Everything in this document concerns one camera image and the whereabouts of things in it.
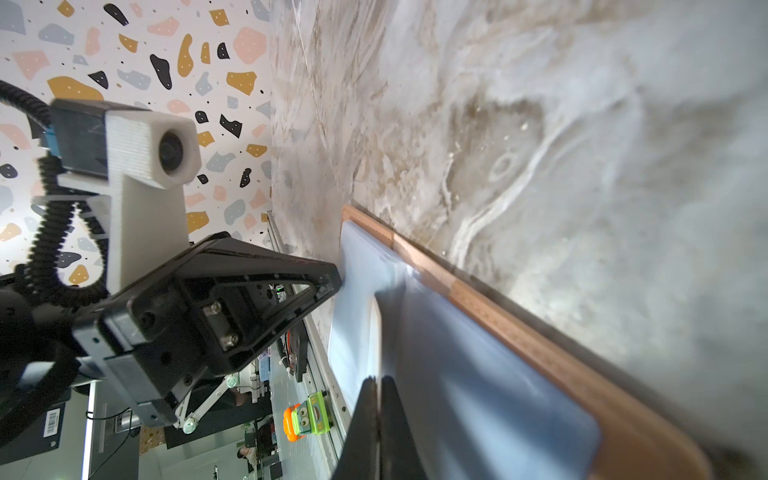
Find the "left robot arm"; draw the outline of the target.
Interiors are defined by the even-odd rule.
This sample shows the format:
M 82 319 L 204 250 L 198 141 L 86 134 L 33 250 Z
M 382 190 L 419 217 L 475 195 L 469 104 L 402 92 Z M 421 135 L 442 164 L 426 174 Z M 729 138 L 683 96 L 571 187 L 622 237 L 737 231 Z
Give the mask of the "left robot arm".
M 1 440 L 82 379 L 109 384 L 149 427 L 177 421 L 203 379 L 243 370 L 341 287 L 329 262 L 212 235 L 118 293 L 77 309 L 1 279 Z

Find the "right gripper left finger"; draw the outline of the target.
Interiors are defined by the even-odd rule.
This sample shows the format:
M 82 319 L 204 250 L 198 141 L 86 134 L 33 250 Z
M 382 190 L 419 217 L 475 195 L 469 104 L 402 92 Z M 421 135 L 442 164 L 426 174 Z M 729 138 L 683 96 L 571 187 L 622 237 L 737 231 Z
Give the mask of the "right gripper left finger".
M 371 480 L 377 477 L 378 433 L 377 383 L 374 377 L 368 377 L 361 385 L 333 480 Z

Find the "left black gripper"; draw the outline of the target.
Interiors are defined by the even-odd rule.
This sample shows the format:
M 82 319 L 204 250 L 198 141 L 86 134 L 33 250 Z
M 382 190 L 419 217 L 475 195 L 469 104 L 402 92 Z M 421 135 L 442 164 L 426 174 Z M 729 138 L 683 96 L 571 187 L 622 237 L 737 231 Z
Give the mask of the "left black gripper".
M 166 262 L 140 295 L 81 309 L 73 336 L 152 427 L 174 424 L 197 382 L 242 369 L 341 287 L 329 262 L 216 234 Z

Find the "pink leather card holder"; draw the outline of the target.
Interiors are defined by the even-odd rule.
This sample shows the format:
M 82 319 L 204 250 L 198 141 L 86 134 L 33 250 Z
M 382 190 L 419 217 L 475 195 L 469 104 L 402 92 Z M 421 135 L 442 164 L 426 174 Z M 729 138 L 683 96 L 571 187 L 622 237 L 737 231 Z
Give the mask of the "pink leather card holder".
M 427 479 L 709 479 L 678 427 L 352 206 L 328 361 L 396 384 Z

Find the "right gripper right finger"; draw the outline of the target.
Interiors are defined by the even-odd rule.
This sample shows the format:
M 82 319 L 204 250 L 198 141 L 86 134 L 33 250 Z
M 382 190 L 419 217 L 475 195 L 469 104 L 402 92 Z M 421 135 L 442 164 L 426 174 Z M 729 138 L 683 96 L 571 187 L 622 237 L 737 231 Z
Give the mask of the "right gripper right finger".
M 385 376 L 381 380 L 379 430 L 380 478 L 426 480 L 427 475 L 391 376 Z

